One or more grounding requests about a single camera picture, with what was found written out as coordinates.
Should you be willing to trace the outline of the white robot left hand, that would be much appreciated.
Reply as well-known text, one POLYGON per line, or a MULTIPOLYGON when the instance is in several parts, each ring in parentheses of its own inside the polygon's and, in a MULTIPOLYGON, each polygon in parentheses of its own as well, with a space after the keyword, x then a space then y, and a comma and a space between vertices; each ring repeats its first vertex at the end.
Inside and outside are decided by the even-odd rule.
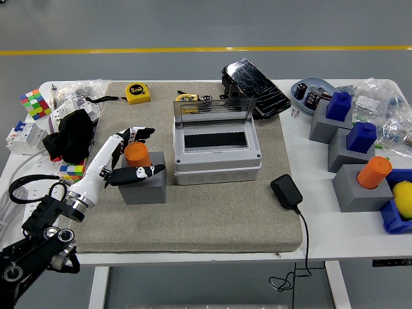
POLYGON ((163 171, 164 164, 115 169, 126 146, 133 142, 144 142, 154 132, 155 129, 150 127, 130 127, 109 137, 88 165, 83 178, 68 189, 65 202, 76 207, 94 207, 100 193, 108 185, 142 182, 163 171))

